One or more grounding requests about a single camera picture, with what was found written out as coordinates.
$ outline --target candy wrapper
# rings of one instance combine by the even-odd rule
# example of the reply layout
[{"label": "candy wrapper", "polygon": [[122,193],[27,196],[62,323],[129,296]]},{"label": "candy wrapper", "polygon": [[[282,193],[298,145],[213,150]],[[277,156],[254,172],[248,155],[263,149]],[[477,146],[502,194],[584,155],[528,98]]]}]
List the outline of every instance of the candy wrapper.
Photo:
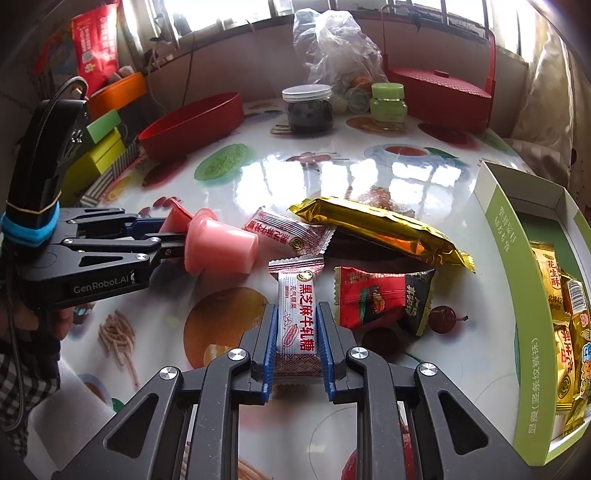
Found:
[{"label": "candy wrapper", "polygon": [[410,217],[336,197],[304,200],[290,210],[306,222],[334,225],[431,265],[462,265],[476,272],[471,255],[459,251],[436,228]]},{"label": "candy wrapper", "polygon": [[276,376],[322,375],[316,355],[314,280],[323,267],[322,255],[269,262],[269,273],[279,281]]},{"label": "candy wrapper", "polygon": [[401,325],[422,335],[433,295],[435,269],[418,273],[367,273],[335,268],[335,303],[339,325],[358,328]]},{"label": "candy wrapper", "polygon": [[548,296],[552,321],[555,325],[560,324],[568,327],[569,320],[564,317],[560,270],[556,264],[554,245],[540,242],[530,242],[530,245],[542,273],[542,281]]},{"label": "candy wrapper", "polygon": [[573,406],[564,424],[564,434],[569,434],[583,424],[587,406],[591,380],[591,329],[583,284],[567,274],[561,278],[564,308],[571,315],[570,337],[574,356]]},{"label": "candy wrapper", "polygon": [[556,364],[558,382],[556,392],[556,412],[569,412],[573,406],[574,392],[574,356],[570,331],[564,325],[554,325],[556,342]]},{"label": "candy wrapper", "polygon": [[302,223],[265,207],[255,212],[243,230],[257,234],[260,242],[285,257],[323,254],[335,232],[334,227]]}]

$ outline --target pink plastic cup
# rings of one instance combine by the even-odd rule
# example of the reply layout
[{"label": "pink plastic cup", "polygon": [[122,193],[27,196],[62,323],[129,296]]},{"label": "pink plastic cup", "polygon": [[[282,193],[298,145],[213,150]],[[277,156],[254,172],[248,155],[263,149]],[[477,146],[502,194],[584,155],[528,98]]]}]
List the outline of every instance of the pink plastic cup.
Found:
[{"label": "pink plastic cup", "polygon": [[[175,199],[171,199],[171,201],[173,203],[173,209],[170,210],[162,227],[160,227],[159,233],[185,233],[189,228],[189,222],[193,219],[193,214],[188,212]],[[215,218],[215,213],[212,212],[212,215],[212,218]]]},{"label": "pink plastic cup", "polygon": [[187,272],[199,275],[207,268],[249,274],[258,250],[258,235],[218,222],[215,215],[204,210],[189,222],[184,257]]},{"label": "pink plastic cup", "polygon": [[[195,215],[193,215],[178,201],[176,201],[175,199],[171,200],[173,202],[173,209],[170,210],[170,213],[166,217],[166,220],[162,224],[162,227],[160,227],[159,233],[186,233],[189,229],[189,222],[193,220],[193,218],[196,216],[206,216],[208,218],[217,220],[216,214],[213,213],[213,211],[209,208],[202,208]],[[177,263],[179,260],[180,258],[168,259],[168,261],[172,263]]]}]

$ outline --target green cardboard box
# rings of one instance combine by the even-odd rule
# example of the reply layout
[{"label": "green cardboard box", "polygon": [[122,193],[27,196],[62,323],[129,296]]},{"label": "green cardboard box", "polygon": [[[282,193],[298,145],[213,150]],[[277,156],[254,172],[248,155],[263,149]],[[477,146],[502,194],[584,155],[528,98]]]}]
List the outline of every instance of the green cardboard box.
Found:
[{"label": "green cardboard box", "polygon": [[515,312],[520,393],[514,447],[527,464],[545,465],[583,436],[590,417],[569,435],[556,436],[564,417],[556,415],[553,324],[529,241],[553,243],[558,265],[591,292],[591,228],[563,187],[520,170],[483,162],[474,193],[501,255]]}]

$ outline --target blue gripper pad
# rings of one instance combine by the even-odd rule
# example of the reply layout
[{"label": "blue gripper pad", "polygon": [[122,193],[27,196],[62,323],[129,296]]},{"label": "blue gripper pad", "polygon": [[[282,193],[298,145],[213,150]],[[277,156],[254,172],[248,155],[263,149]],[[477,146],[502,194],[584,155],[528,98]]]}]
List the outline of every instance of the blue gripper pad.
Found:
[{"label": "blue gripper pad", "polygon": [[277,357],[277,330],[279,328],[279,310],[277,306],[273,307],[271,317],[271,327],[269,328],[269,338],[265,350],[264,370],[262,376],[262,395],[265,402],[269,401],[273,390],[273,375],[275,373],[275,358]]},{"label": "blue gripper pad", "polygon": [[330,344],[328,335],[326,335],[326,325],[324,324],[324,317],[322,310],[316,306],[316,329],[318,331],[318,338],[316,343],[318,345],[318,357],[320,358],[320,366],[322,367],[322,378],[324,379],[324,389],[329,396],[329,401],[333,401],[335,397],[335,368],[332,361],[332,353],[330,351]]}]

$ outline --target curtain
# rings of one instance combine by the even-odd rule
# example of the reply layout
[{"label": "curtain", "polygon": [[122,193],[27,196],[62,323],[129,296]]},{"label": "curtain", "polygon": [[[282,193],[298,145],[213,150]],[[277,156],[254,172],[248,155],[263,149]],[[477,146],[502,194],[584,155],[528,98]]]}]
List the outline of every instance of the curtain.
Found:
[{"label": "curtain", "polygon": [[[574,123],[569,54],[554,28],[539,14],[521,110],[510,144],[540,176],[568,185]],[[544,148],[531,148],[539,145]]]},{"label": "curtain", "polygon": [[573,161],[569,193],[591,224],[591,84],[569,54],[574,98]]}]

